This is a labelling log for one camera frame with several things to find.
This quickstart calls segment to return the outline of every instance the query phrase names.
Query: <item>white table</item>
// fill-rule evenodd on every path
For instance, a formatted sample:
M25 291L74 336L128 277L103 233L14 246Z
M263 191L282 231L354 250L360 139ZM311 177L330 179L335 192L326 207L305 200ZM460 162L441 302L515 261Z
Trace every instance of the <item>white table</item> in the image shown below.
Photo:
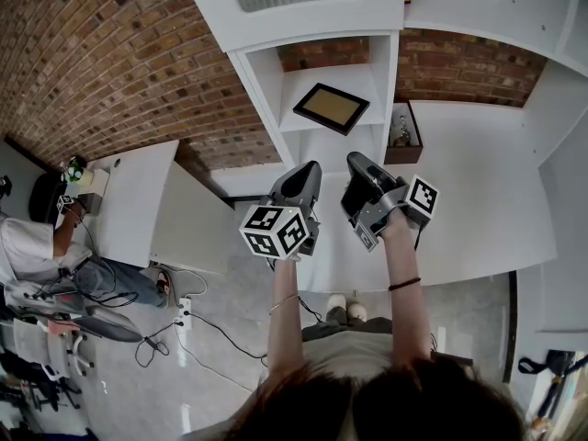
M224 273L234 212L174 162L177 145L170 141L91 162L89 168L110 177L99 214L86 216L85 224L105 258ZM76 196L77 189L68 186L66 194ZM89 245L86 235L78 227L73 238Z
M556 256L548 202L513 108L412 102L424 142L418 164L386 166L440 190L417 251L424 285L522 269ZM300 289L372 291L388 287L383 243L371 253L341 209L349 174L329 174L315 212L321 232L298 266Z

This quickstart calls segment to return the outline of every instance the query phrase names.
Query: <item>sneaker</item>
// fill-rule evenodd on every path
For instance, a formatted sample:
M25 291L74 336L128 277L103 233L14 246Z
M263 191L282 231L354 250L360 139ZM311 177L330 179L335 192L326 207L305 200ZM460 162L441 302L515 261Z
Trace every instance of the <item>sneaker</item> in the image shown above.
M362 304L355 302L347 309L347 317L349 320L359 319L362 322L366 322L368 320L368 311Z
M163 308L167 309L169 307L169 291L172 287L172 279L165 271L160 270L157 274L157 283L155 286L157 286L160 292L165 294L165 305Z
M343 294L331 294L329 296L329 300L327 300L327 313L335 307L341 307L343 310L347 308L347 300Z

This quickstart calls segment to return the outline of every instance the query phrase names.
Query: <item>gray floor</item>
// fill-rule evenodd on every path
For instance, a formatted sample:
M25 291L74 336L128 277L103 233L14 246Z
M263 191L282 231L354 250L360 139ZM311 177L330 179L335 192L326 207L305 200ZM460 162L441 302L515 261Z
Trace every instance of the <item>gray floor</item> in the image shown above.
M238 218L243 216L245 206L238 206ZM202 275L209 290L192 299L193 312L218 324L251 353L262 355L266 350L272 273L263 259L247 251L237 232L238 222L236 219L229 272L226 277ZM175 275L175 285L180 295L202 289L188 273ZM506 347L507 277L435 286L424 293L432 331L441 340L439 344L445 340L445 352L472 357L481 375L498 383ZM324 312L328 296L302 294L312 309ZM360 294L353 299L366 305L370 317L390 317L386 294ZM175 308L157 310L134 305L125 309L143 334L156 332L177 315ZM301 315L303 325L315 322L306 311L301 310ZM82 404L89 423L102 441L175 439L186 431L216 423L232 414L265 374L259 361L238 352L218 330L197 319L193 319L193 330L183 338L199 363L179 346L173 329L161 336L170 354L157 354L147 368L139 367L134 360L136 345L96 338L85 343L85 352L94 359L96 368L86 378L75 380L84 391ZM143 345L139 358L146 361L150 354L151 348ZM82 421L67 424L70 431L77 431L86 423L85 415L73 416Z

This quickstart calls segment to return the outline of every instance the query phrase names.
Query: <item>brick wall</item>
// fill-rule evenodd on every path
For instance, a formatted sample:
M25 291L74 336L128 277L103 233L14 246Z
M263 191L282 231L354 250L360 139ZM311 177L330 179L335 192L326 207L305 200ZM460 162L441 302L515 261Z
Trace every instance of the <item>brick wall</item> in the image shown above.
M496 40L429 29L401 31L395 99L522 107L547 59Z
M547 59L496 40L404 29L394 99L440 99L522 107ZM316 40L278 48L285 72L369 62L368 38Z
M0 134L41 160L181 139L193 172L280 161L193 0L0 1Z

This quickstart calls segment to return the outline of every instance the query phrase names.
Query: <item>bracelet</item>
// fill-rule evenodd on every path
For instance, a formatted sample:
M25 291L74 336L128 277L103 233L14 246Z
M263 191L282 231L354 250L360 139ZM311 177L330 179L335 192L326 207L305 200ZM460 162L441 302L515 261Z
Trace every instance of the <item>bracelet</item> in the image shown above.
M406 286L410 286L411 284L418 283L418 282L421 282L421 279L419 277L414 277L413 279L409 279L408 281L405 281L401 284L395 284L393 286L390 286L388 288L388 291L392 292L393 290L405 288Z
M284 300L282 300L282 301L278 302L278 303L277 303L277 304L276 304L274 307L272 307L272 308L269 310L269 314L271 315L271 314L272 314L272 312L273 312L275 309L277 309L277 308L278 308L280 305L282 305L284 302L288 302L289 300L292 300L292 299L294 299L294 298L298 299L298 298L299 298L299 297L298 297L298 294L292 294L291 296L289 296L289 297L285 298Z

